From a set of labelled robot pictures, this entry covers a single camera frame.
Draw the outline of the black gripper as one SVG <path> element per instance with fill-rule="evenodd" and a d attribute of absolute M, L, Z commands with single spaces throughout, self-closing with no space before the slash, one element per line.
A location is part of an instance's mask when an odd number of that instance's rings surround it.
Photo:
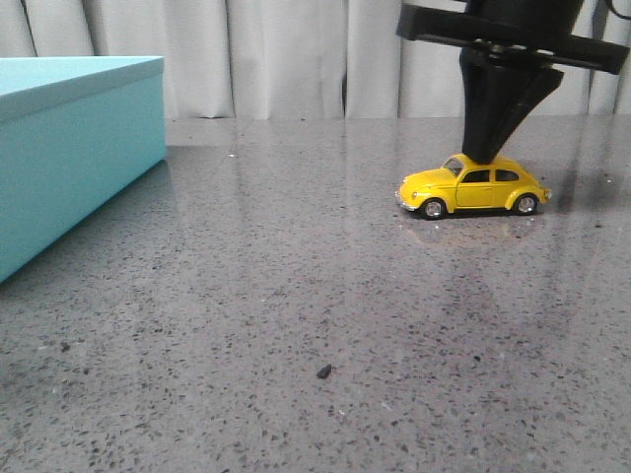
<path fill-rule="evenodd" d="M 581 1 L 467 1 L 462 12 L 402 4 L 396 34 L 465 47 L 462 152 L 491 163 L 524 119 L 561 84 L 553 67 L 513 68 L 480 50 L 620 73 L 630 48 L 573 34 Z"/>

